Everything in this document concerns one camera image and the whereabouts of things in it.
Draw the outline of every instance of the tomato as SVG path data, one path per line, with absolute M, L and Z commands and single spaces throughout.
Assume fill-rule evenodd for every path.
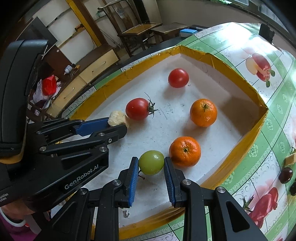
M 177 68 L 171 71 L 168 76 L 168 83 L 174 88 L 182 88 L 187 85 L 189 81 L 188 73 L 181 68 Z
M 133 99 L 126 105 L 126 115 L 133 120 L 141 121 L 148 115 L 153 114 L 154 116 L 154 112 L 157 111 L 154 105 L 155 103 L 152 103 L 150 98 L 149 102 L 144 98 Z
M 139 159 L 141 172 L 148 176 L 159 173 L 164 163 L 165 158 L 163 154 L 155 150 L 146 151 Z

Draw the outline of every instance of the green tomato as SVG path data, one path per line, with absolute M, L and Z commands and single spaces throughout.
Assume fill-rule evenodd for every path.
M 146 151 L 139 159 L 141 172 L 148 176 L 159 173 L 164 163 L 165 158 L 163 154 L 155 150 Z

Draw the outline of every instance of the tangerine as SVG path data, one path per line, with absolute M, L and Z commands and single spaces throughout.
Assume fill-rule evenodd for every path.
M 190 119 L 198 126 L 208 127 L 217 119 L 217 108 L 208 99 L 196 100 L 190 108 Z
M 193 167 L 200 159 L 201 149 L 196 139 L 178 137 L 169 149 L 172 162 L 180 167 Z

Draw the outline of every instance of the dark cherry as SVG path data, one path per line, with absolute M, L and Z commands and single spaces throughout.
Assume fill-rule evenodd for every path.
M 289 167 L 285 167 L 282 171 L 281 174 L 279 175 L 279 181 L 282 184 L 288 183 L 293 176 L 293 170 Z
M 291 194 L 292 196 L 296 196 L 296 182 L 294 182 L 294 183 L 292 184 L 292 186 L 290 187 L 290 194 Z

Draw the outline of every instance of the drawer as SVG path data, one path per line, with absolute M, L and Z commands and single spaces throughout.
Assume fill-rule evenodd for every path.
M 53 102 L 59 108 L 64 106 L 76 95 L 84 86 L 86 82 L 77 76 L 72 82 L 62 91 L 62 93 Z
M 113 49 L 105 53 L 102 57 L 98 58 L 90 66 L 88 66 L 84 71 L 80 73 L 80 77 L 86 82 L 91 82 L 95 77 L 102 73 L 106 68 L 116 63 L 118 58 L 114 53 Z
M 57 117 L 57 115 L 59 114 L 59 112 L 62 110 L 62 108 L 56 106 L 54 103 L 52 103 L 50 105 L 50 107 L 48 108 L 48 110 L 46 111 L 47 114 L 52 115 L 53 117 Z

